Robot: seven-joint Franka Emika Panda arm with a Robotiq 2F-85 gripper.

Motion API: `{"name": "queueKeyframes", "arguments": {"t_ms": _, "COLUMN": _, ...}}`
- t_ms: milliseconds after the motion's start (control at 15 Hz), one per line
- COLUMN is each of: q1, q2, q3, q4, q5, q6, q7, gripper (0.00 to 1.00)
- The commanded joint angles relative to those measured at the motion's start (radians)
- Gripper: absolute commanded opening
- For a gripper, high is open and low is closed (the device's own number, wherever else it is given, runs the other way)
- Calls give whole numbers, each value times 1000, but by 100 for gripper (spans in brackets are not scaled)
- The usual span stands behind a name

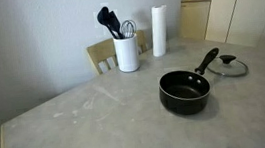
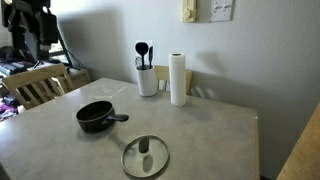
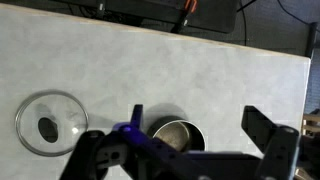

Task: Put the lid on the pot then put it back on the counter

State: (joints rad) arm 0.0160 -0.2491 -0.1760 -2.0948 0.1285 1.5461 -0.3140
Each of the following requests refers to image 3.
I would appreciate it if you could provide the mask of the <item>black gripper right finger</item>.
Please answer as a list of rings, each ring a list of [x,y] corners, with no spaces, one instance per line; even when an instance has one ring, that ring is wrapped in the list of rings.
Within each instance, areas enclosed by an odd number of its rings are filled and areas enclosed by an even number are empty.
[[[299,132],[277,125],[254,106],[245,106],[241,127],[262,152],[256,180],[292,180],[299,151]]]

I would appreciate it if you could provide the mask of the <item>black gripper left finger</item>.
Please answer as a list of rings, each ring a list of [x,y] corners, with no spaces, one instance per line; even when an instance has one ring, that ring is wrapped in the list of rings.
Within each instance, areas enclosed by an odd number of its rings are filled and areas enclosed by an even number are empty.
[[[129,123],[118,123],[105,135],[83,133],[60,180],[103,180],[110,167],[121,166],[133,180],[212,180],[209,172],[163,141],[140,130],[143,106],[134,106]]]

